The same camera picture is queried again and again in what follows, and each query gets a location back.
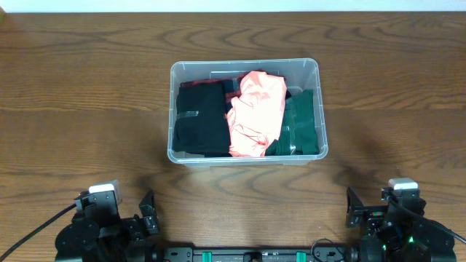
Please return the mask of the black cloth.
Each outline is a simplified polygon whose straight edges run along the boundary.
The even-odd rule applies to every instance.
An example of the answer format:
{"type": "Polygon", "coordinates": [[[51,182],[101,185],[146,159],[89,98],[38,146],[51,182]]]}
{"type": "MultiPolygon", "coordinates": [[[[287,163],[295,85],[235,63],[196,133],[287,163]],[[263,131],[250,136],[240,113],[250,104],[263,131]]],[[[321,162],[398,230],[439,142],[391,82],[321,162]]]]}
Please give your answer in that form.
{"type": "Polygon", "coordinates": [[[176,98],[176,110],[172,145],[175,152],[206,157],[229,155],[231,138],[221,84],[181,87],[176,98]]]}

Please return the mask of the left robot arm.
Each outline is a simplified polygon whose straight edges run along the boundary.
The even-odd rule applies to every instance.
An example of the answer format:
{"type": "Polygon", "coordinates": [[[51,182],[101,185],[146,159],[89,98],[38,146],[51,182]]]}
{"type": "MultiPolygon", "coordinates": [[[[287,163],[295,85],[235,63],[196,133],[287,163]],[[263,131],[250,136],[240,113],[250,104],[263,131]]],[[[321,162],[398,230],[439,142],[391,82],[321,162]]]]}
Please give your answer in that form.
{"type": "Polygon", "coordinates": [[[87,191],[75,198],[71,224],[55,239],[60,262],[160,262],[163,250],[151,240],[160,233],[154,192],[139,204],[140,215],[121,218],[114,190],[87,191]]]}

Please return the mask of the red plaid shirt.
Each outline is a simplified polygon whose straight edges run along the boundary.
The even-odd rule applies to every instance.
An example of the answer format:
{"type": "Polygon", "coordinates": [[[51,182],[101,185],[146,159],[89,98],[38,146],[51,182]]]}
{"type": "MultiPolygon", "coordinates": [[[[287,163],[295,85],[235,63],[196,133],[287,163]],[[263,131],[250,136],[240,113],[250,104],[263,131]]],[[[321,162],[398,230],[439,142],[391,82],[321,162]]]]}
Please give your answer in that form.
{"type": "Polygon", "coordinates": [[[286,86],[280,76],[265,71],[251,71],[239,79],[214,79],[198,82],[183,82],[181,87],[196,84],[219,83],[224,88],[226,113],[278,114],[283,115],[286,86]]]}

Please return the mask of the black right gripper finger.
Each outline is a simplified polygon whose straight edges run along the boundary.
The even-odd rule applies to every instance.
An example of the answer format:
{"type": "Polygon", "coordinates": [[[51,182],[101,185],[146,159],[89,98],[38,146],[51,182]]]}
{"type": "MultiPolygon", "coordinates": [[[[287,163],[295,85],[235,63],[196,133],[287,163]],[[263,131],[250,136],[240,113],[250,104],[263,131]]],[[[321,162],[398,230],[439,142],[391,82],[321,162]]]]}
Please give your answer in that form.
{"type": "Polygon", "coordinates": [[[360,226],[361,219],[363,217],[363,211],[361,209],[355,209],[349,207],[346,215],[346,227],[347,228],[357,228],[360,226]]]}
{"type": "Polygon", "coordinates": [[[355,193],[352,187],[347,188],[347,209],[356,210],[364,207],[359,196],[355,193]]]}

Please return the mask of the pink cloth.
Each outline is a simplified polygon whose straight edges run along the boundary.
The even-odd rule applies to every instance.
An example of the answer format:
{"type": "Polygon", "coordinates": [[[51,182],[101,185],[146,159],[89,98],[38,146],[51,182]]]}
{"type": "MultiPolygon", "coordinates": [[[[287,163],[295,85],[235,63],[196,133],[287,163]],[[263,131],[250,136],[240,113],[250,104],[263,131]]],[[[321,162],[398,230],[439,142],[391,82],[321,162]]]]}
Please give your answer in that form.
{"type": "Polygon", "coordinates": [[[285,78],[251,71],[240,82],[240,96],[231,99],[226,115],[233,157],[263,157],[279,139],[285,111],[285,78]]]}

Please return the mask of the dark green cloth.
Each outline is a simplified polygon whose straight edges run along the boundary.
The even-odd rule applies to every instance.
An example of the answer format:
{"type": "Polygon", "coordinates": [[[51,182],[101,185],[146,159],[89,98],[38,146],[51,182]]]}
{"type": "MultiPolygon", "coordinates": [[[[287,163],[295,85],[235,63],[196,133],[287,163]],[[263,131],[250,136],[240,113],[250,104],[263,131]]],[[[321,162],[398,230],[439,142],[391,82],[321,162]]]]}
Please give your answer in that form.
{"type": "Polygon", "coordinates": [[[317,155],[320,153],[313,92],[305,90],[285,100],[280,137],[266,150],[266,156],[317,155]]]}

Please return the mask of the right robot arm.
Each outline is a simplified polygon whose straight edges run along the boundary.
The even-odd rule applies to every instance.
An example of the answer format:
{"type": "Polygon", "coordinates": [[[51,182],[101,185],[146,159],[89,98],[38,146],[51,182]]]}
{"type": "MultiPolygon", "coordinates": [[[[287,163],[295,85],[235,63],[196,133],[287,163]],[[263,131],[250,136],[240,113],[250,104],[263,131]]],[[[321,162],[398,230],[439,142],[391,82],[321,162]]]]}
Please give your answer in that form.
{"type": "Polygon", "coordinates": [[[453,232],[424,217],[426,201],[417,188],[381,190],[386,205],[365,206],[347,189],[348,228],[360,229],[360,240],[344,252],[345,261],[456,262],[453,232]]]}

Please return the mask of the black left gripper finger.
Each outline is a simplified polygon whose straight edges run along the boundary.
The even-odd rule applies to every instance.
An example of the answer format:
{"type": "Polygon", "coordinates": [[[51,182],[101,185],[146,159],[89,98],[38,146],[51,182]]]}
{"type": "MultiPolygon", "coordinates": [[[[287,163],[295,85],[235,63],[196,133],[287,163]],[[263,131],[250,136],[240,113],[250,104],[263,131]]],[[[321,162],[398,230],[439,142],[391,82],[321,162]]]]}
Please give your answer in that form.
{"type": "Polygon", "coordinates": [[[148,232],[148,235],[159,234],[159,224],[156,210],[151,205],[140,206],[141,214],[143,216],[143,223],[148,232]]]}
{"type": "Polygon", "coordinates": [[[150,189],[139,203],[139,207],[155,207],[154,191],[150,189]]]}

